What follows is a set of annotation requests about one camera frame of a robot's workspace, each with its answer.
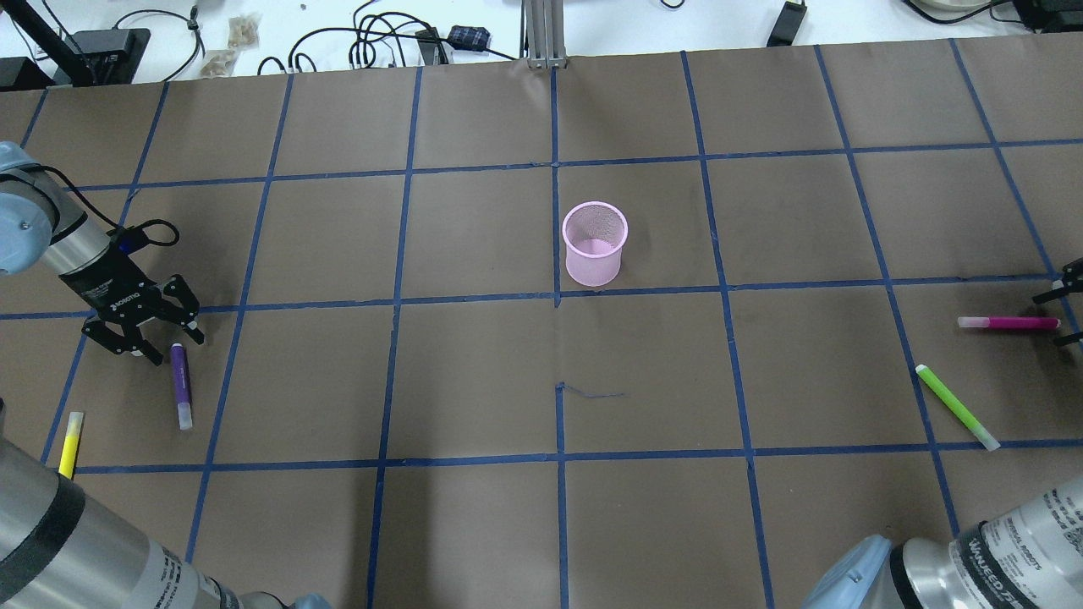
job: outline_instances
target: label on robot arm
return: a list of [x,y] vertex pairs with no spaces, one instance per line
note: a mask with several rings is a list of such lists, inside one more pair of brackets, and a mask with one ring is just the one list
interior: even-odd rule
[[1083,510],[1066,496],[1068,491],[1051,491],[952,542],[952,561],[979,607],[1083,606],[1083,595],[1070,583],[1083,571],[1077,537],[1083,532]]
[[191,609],[199,593],[199,571],[158,542],[147,541],[143,574],[120,609]]

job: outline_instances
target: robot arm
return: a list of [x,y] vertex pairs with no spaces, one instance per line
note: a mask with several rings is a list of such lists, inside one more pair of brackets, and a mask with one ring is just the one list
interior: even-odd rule
[[[115,353],[145,355],[160,364],[161,353],[140,332],[140,326],[153,319],[177,324],[203,344],[204,335],[196,324],[199,301],[184,278],[173,275],[156,284],[128,257],[146,245],[177,243],[151,241],[143,231],[147,225],[165,224],[174,233],[175,228],[164,220],[132,229],[108,221],[113,228],[104,232],[50,173],[108,221],[63,173],[40,165],[17,145],[0,142],[0,275],[25,271],[43,260],[94,309],[82,332]],[[167,296],[179,304],[166,300]],[[119,326],[120,333],[107,324]]]

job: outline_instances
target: white floor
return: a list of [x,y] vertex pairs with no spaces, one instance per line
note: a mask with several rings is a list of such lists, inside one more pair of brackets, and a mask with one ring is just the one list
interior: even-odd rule
[[[969,38],[1025,34],[1018,24],[997,23],[983,13],[967,22],[941,26],[922,21],[900,0],[807,0],[809,9],[797,36],[797,44],[871,42]],[[51,20],[41,0],[31,0],[47,22]],[[260,15],[260,46],[242,53],[234,75],[256,74],[266,55],[286,54],[298,38],[321,27],[349,27],[361,0],[199,0],[199,23],[209,50],[225,48],[231,16]],[[570,55],[657,53],[677,50],[740,49],[762,47],[783,0],[686,0],[679,10],[664,8],[658,0],[565,0],[565,37]],[[51,0],[53,11],[73,31],[112,27],[120,15],[138,9],[166,9],[186,15],[190,0]],[[493,34],[492,48],[517,55],[519,46],[519,0],[378,0],[365,13],[401,11],[427,21],[446,35],[453,25],[482,26]],[[996,9],[1002,17],[1014,18],[1010,7]],[[177,18],[133,17],[122,24],[146,27],[152,39],[136,82],[160,80],[172,73],[191,53],[192,34]],[[349,69],[347,49],[350,33],[319,34],[305,41],[301,51],[321,70]],[[407,61],[418,62],[417,46],[403,42]],[[380,46],[381,63],[387,50]],[[0,16],[0,56],[26,55],[10,17]],[[455,63],[490,61],[478,53],[456,52]],[[201,61],[178,79],[198,77]],[[47,74],[55,65],[40,62]]]

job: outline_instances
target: black pole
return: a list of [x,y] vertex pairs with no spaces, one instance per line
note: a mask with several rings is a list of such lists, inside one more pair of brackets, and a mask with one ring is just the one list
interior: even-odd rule
[[90,73],[82,57],[75,54],[61,37],[53,33],[49,24],[42,21],[41,15],[31,9],[26,0],[0,0],[0,7],[3,7],[12,21],[56,62],[56,67],[68,75],[74,87],[94,85],[94,75]]

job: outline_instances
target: mesh pen holder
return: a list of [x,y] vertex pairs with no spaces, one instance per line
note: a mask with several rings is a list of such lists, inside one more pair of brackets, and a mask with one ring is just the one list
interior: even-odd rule
[[603,286],[621,270],[621,249],[628,238],[628,221],[608,203],[588,200],[564,217],[564,265],[576,282]]

